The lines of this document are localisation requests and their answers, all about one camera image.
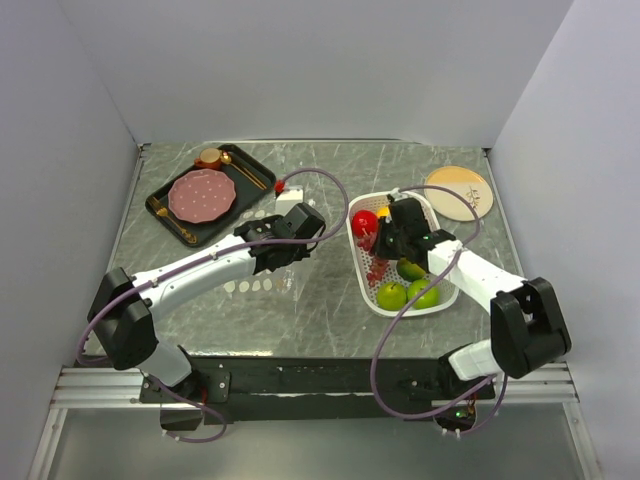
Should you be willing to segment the purple grape bunch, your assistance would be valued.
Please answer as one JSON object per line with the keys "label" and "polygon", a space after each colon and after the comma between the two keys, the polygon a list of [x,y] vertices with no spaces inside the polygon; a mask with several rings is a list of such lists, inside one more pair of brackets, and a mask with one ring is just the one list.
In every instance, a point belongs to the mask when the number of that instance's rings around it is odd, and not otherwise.
{"label": "purple grape bunch", "polygon": [[357,240],[357,246],[368,255],[370,261],[366,280],[371,288],[376,287],[381,282],[389,266],[388,260],[381,259],[374,253],[376,237],[376,233],[366,233]]}

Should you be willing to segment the red apple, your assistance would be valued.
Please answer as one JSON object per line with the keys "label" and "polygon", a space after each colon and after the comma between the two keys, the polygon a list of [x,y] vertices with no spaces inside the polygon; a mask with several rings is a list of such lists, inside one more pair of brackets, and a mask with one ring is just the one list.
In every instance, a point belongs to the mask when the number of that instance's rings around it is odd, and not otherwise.
{"label": "red apple", "polygon": [[358,210],[351,220],[352,233],[357,238],[375,234],[378,230],[378,217],[369,210]]}

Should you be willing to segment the clear polka dot zip bag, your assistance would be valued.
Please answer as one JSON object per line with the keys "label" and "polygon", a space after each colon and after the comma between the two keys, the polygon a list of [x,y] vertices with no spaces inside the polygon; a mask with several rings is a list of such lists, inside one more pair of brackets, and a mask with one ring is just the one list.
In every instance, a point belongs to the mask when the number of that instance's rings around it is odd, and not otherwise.
{"label": "clear polka dot zip bag", "polygon": [[[243,218],[248,220],[263,219],[274,213],[274,206],[269,209],[257,210],[244,214]],[[294,283],[297,276],[296,271],[300,269],[298,264],[292,264],[287,267],[281,267],[271,272],[265,270],[258,275],[242,280],[229,281],[223,285],[224,291],[229,297],[238,297],[242,295],[254,295],[257,293],[287,293]]]}

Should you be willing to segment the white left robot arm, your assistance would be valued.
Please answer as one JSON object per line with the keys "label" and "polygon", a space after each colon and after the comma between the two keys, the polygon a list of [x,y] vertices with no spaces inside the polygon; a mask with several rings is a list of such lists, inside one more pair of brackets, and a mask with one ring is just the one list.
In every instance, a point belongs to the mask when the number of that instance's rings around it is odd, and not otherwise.
{"label": "white left robot arm", "polygon": [[129,276],[121,268],[105,274],[88,319],[116,370],[138,368],[184,402],[198,390],[199,378],[184,349],[159,337],[155,323],[195,297],[232,280],[274,271],[310,256],[308,241],[326,223],[306,203],[285,215],[272,215],[237,227],[213,246],[172,264]]}

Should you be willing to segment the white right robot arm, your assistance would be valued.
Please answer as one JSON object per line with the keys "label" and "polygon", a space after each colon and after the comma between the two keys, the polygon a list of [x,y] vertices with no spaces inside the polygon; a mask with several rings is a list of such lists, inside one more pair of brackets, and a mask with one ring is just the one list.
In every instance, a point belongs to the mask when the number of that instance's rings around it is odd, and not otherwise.
{"label": "white right robot arm", "polygon": [[429,226],[419,200],[391,199],[390,217],[379,223],[374,251],[406,259],[446,280],[490,316],[490,337],[459,347],[432,371],[406,385],[417,397],[460,398],[482,379],[504,373],[520,379],[568,353],[572,340],[556,293],[541,277],[527,280],[481,258],[456,237]]}

